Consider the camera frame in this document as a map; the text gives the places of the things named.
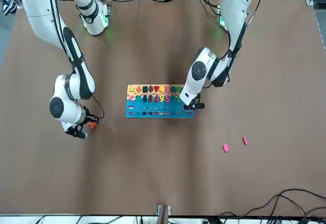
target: brown table surface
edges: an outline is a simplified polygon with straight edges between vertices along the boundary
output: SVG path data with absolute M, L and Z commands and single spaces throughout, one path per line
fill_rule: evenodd
M 125 102 L 128 84 L 184 83 L 202 46 L 224 54 L 227 34 L 198 0 L 114 3 L 111 27 L 98 37 L 73 2 L 60 11 L 105 118 L 85 141 L 64 134 L 48 103 L 55 78 L 71 67 L 18 11 L 0 70 L 1 213 L 155 215 L 169 204 L 174 215 L 242 215 L 286 188 L 326 195 L 326 55 L 304 0 L 261 2 L 231 82 L 204 90 L 206 108 L 194 119 L 126 119 Z M 94 100 L 85 104 L 101 114 Z M 305 209 L 325 205 L 287 196 Z M 286 200 L 275 214 L 299 216 Z

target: robotic arm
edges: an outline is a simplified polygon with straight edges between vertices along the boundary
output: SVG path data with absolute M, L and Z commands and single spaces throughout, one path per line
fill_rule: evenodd
M 84 26 L 92 35 L 106 27 L 106 5 L 94 0 L 76 0 Z M 77 40 L 59 15 L 56 0 L 22 0 L 29 23 L 36 34 L 46 42 L 63 49 L 72 66 L 72 73 L 56 78 L 55 90 L 49 103 L 51 115 L 59 120 L 66 134 L 86 138 L 83 125 L 98 123 L 99 118 L 77 102 L 90 99 L 95 91 L 94 79 L 87 68 Z
M 229 81 L 230 69 L 247 28 L 246 16 L 250 3 L 251 0 L 222 0 L 221 15 L 229 32 L 230 46 L 226 56 L 221 59 L 207 47 L 196 53 L 180 94 L 180 99 L 186 105 L 190 105 L 200 94 L 205 79 L 215 87 L 222 87 Z

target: pink block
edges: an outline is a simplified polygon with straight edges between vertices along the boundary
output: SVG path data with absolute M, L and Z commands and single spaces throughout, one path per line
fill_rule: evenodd
M 228 152 L 229 151 L 229 146 L 227 144 L 223 145 L 223 150 L 224 152 Z
M 242 140 L 243 140 L 244 145 L 248 145 L 248 142 L 247 142 L 247 139 L 245 136 L 242 138 Z

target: floor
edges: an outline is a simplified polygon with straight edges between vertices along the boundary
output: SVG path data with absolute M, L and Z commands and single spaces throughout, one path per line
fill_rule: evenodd
M 84 216 L 79 220 L 80 216 L 47 216 L 43 218 L 39 224 L 105 224 L 118 216 Z M 42 218 L 42 216 L 19 216 L 19 217 L 0 217 L 0 224 L 35 224 Z M 144 224 L 156 224 L 157 217 L 154 216 L 143 216 Z M 240 220 L 228 220 L 226 224 L 266 224 L 266 220 L 262 222 L 260 220 L 246 219 Z M 137 224 L 141 223 L 141 218 L 138 216 L 124 216 L 112 222 L 112 224 Z M 170 218 L 170 224 L 202 224 L 203 219 L 196 218 Z M 285 220 L 283 224 L 297 224 L 297 221 Z M 318 224 L 317 222 L 310 221 L 309 224 Z
M 316 18 L 319 23 L 321 35 L 326 38 L 326 10 L 318 10 L 316 11 Z M 0 44 L 0 66 L 2 64 L 3 57 L 5 55 L 5 51 L 7 49 L 7 45 L 10 39 L 11 30 L 14 25 L 15 16 L 4 16 L 0 13 L 0 36 L 2 38 Z M 42 215 L 40 216 L 0 216 L 0 224 L 35 224 Z M 114 216 L 85 216 L 79 220 L 78 224 L 87 224 L 91 222 L 109 222 L 116 217 Z M 47 216 L 43 218 L 39 224 L 76 224 L 79 219 L 79 216 Z M 156 223 L 157 217 L 143 217 L 143 220 L 146 224 Z M 186 223 L 186 224 L 201 224 L 203 223 L 203 219 L 181 219 L 181 218 L 172 218 L 169 220 L 170 223 Z M 114 221 L 114 224 L 135 224 L 141 223 L 140 217 L 137 219 L 134 216 L 126 216 L 117 219 Z M 241 220 L 237 222 L 236 220 L 228 220 L 226 224 L 265 224 L 266 221 L 260 222 L 260 220 Z M 296 224 L 297 221 L 292 221 L 290 224 Z

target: blue puzzle board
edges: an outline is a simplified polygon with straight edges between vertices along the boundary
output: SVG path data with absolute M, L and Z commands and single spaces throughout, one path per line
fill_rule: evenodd
M 128 85 L 127 118 L 193 118 L 179 98 L 183 85 Z

